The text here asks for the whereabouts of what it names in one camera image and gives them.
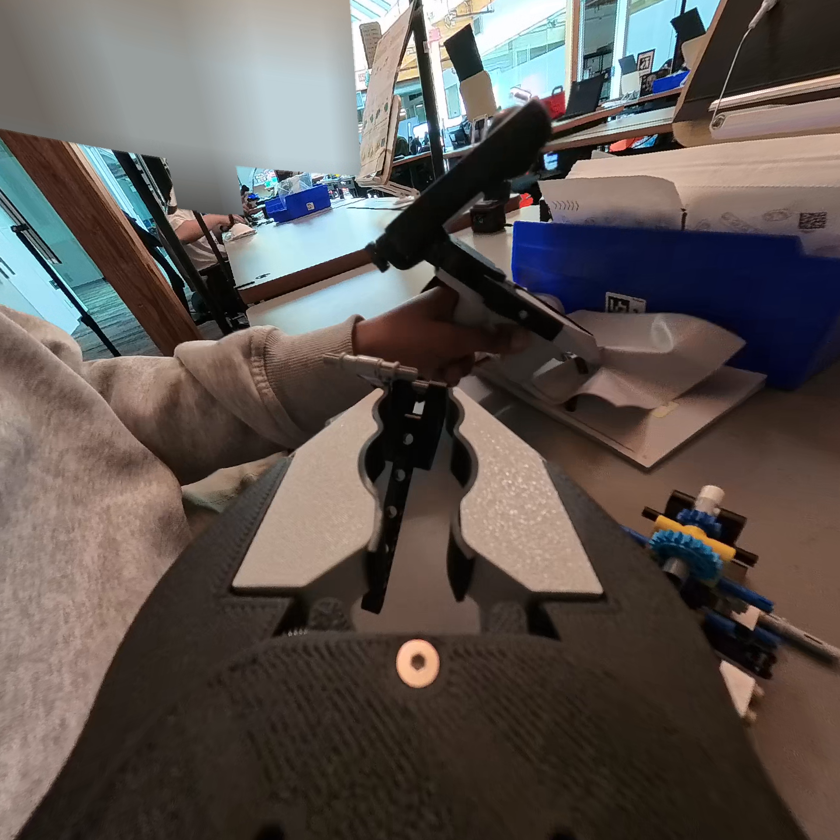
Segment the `white lego piece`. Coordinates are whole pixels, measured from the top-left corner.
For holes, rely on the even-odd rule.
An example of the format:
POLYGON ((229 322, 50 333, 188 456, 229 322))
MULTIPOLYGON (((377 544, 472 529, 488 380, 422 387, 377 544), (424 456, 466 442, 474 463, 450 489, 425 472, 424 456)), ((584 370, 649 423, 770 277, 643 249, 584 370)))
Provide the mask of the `white lego piece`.
POLYGON ((752 675, 724 659, 719 664, 719 673, 738 716, 744 725, 753 725, 756 708, 764 697, 763 688, 752 675))

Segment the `small blue bin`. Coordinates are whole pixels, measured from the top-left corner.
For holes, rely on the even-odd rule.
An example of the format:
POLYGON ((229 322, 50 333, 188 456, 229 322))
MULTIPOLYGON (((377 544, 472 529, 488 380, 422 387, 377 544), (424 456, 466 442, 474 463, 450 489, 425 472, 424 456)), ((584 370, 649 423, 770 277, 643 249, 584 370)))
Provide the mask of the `small blue bin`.
POLYGON ((285 224, 331 208, 327 185, 319 183, 299 192, 270 198, 265 213, 275 224, 285 224))

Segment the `small instruction booklet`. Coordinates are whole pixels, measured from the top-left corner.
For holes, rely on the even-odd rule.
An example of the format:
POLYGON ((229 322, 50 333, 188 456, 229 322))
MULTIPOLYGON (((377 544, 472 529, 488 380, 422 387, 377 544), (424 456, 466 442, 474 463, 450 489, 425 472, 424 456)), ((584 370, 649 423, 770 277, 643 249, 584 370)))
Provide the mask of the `small instruction booklet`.
MULTIPOLYGON (((651 410, 682 396, 735 356, 745 340, 717 324, 680 313, 579 310, 572 320, 590 331, 602 363, 574 396, 651 410)), ((566 403, 571 397, 544 397, 566 403)))

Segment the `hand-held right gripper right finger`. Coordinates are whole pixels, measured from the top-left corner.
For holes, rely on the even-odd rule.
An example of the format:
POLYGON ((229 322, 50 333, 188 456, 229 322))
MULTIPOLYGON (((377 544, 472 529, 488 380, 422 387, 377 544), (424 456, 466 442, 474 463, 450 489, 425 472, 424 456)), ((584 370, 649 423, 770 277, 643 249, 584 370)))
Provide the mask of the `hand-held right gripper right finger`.
POLYGON ((602 584, 541 455, 461 389, 448 409, 456 600, 595 601, 602 584))

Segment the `cardboard board on stand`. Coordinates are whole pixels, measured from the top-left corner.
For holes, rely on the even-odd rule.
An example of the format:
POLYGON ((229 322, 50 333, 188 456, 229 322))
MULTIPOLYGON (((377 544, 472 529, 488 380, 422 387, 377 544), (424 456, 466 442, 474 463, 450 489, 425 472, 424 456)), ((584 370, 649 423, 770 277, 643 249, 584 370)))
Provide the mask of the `cardboard board on stand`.
POLYGON ((402 107, 401 99, 395 94, 395 85, 416 8, 416 2, 409 2, 377 44, 361 124, 360 172, 354 178, 359 187, 379 190, 403 204, 416 198, 419 191, 392 180, 402 107))

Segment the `person's grey hoodie torso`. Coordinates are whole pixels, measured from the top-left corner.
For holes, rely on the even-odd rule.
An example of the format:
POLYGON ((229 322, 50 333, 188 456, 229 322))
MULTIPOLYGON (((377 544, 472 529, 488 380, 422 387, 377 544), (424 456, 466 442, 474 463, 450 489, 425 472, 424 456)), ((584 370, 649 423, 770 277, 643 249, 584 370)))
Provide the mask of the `person's grey hoodie torso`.
POLYGON ((69 335, 6 307, 1 338, 2 838, 15 838, 191 540, 182 487, 276 453, 221 464, 175 355, 84 361, 69 335))

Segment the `black lego beam assembly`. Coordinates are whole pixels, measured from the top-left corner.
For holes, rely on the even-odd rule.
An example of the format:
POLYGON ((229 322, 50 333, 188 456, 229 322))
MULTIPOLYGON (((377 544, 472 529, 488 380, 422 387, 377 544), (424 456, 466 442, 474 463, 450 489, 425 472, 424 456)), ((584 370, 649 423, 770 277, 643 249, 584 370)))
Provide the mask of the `black lego beam assembly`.
POLYGON ((412 366, 370 355, 326 353, 325 364, 357 375, 374 388, 375 431, 360 451, 360 476, 376 500, 374 532, 365 555, 367 590, 361 608, 379 614, 385 603, 413 474, 429 471, 448 416, 450 389, 412 366))

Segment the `wooden pillar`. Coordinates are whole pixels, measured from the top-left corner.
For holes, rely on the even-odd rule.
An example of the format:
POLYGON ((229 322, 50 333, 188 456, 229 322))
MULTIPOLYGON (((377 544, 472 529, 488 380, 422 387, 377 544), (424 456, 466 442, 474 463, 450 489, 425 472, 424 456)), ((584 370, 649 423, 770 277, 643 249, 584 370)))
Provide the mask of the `wooden pillar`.
POLYGON ((87 157, 72 142, 3 129, 3 142, 164 355, 202 335, 87 157))

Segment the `person's left hand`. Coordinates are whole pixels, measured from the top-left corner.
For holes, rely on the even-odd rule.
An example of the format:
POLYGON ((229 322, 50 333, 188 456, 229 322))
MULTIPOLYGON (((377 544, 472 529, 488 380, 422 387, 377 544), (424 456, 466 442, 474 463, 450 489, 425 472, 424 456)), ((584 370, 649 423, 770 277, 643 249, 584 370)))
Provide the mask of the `person's left hand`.
POLYGON ((516 354, 529 346, 530 333, 515 325, 457 324, 458 302, 456 291, 436 286, 398 308, 360 320, 353 327, 353 352, 415 368, 425 379, 452 386, 472 372, 478 354, 516 354))

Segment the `colourful lego gear assembly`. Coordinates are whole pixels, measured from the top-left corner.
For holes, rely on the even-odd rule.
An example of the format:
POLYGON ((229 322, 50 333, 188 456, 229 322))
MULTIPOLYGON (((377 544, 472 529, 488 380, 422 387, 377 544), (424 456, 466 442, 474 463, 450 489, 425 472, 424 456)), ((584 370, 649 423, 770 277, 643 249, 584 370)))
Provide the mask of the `colourful lego gear assembly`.
POLYGON ((838 646, 794 625, 747 582, 758 556, 739 546, 747 519, 724 507, 725 492, 704 486, 695 495, 673 490, 662 511, 642 510, 650 534, 623 526, 669 578, 698 617, 714 653, 738 672, 773 676, 783 646, 838 668, 838 646))

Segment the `white paper bag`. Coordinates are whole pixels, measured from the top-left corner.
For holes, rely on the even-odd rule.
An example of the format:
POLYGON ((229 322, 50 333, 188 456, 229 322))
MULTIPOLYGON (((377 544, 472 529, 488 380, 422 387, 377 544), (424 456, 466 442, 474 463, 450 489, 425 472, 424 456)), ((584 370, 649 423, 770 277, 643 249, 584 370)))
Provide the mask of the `white paper bag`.
POLYGON ((787 236, 839 257, 836 133, 578 161, 540 190, 558 224, 787 236))

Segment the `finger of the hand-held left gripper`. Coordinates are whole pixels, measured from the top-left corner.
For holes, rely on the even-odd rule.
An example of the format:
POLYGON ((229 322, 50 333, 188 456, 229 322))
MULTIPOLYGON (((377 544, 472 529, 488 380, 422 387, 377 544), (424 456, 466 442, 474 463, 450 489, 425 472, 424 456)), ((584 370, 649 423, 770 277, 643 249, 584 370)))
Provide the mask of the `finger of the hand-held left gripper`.
POLYGON ((560 330, 553 338, 553 345, 582 359, 587 365, 601 365, 602 352, 595 336, 565 315, 559 315, 557 320, 560 330))
POLYGON ((532 387, 542 397, 573 397, 589 379, 589 365, 582 357, 566 353, 551 359, 532 375, 532 387))

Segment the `blue plastic bin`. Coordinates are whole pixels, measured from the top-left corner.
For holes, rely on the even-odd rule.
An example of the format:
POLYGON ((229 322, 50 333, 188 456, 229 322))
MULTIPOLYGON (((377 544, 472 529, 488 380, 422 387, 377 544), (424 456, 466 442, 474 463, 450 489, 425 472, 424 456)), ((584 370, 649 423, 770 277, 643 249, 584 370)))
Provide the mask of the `blue plastic bin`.
POLYGON ((512 278, 567 313, 673 312, 737 334, 731 360, 792 391, 839 359, 839 261, 798 238, 517 221, 512 278))

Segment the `black tripod stand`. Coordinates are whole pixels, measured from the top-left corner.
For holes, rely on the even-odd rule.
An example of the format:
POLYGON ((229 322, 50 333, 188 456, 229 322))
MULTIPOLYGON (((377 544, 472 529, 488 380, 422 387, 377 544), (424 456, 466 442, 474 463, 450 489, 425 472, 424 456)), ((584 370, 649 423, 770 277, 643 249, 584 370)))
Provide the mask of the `black tripod stand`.
POLYGON ((75 293, 68 287, 66 282, 63 281, 63 279, 56 273, 56 271, 51 267, 51 264, 48 262, 47 258, 44 257, 40 253, 38 248, 35 246, 31 237, 31 233, 33 232, 31 227, 27 224, 12 224, 10 230, 17 237, 18 241, 24 247, 26 247, 30 255, 38 261, 38 263, 47 273, 48 277, 54 282, 59 291, 65 296, 65 298, 68 299, 69 303, 78 312, 80 322, 93 334, 95 334, 95 336, 99 339, 99 341, 111 353, 113 357, 120 357, 122 354, 113 344, 113 342, 108 338, 105 332, 100 328, 98 322, 92 317, 90 312, 87 309, 85 309, 85 307, 82 305, 81 301, 77 298, 75 293))

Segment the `large instruction booklet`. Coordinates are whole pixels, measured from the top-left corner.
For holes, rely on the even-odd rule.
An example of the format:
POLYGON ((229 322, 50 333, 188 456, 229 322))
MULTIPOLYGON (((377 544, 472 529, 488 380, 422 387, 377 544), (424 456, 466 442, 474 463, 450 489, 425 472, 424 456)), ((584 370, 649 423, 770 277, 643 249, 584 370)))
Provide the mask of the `large instruction booklet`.
POLYGON ((572 409, 528 394, 499 374, 478 371, 488 385, 514 395, 542 415, 606 446, 636 467, 651 470, 707 427, 746 402, 765 385, 766 375, 724 366, 684 395, 654 409, 617 407, 593 396, 577 398, 572 409))

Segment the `person's left forearm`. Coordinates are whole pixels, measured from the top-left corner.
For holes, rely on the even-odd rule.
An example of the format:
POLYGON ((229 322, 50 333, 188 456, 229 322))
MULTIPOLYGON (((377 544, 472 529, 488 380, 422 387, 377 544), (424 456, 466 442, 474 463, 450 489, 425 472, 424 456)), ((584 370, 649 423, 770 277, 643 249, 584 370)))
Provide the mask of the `person's left forearm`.
POLYGON ((351 354, 360 316, 288 335, 258 327, 215 341, 189 342, 175 359, 195 382, 197 430, 226 466, 297 448, 371 392, 327 361, 351 354))

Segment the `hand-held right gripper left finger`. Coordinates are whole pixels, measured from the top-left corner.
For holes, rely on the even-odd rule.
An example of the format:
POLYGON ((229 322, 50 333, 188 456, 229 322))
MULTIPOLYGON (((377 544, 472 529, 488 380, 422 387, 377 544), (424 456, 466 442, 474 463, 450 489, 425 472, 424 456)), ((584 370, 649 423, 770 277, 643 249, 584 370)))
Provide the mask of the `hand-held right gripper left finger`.
POLYGON ((291 457, 233 579, 244 595, 360 599, 369 588, 369 548, 382 530, 364 466, 382 430, 377 389, 335 418, 291 457))

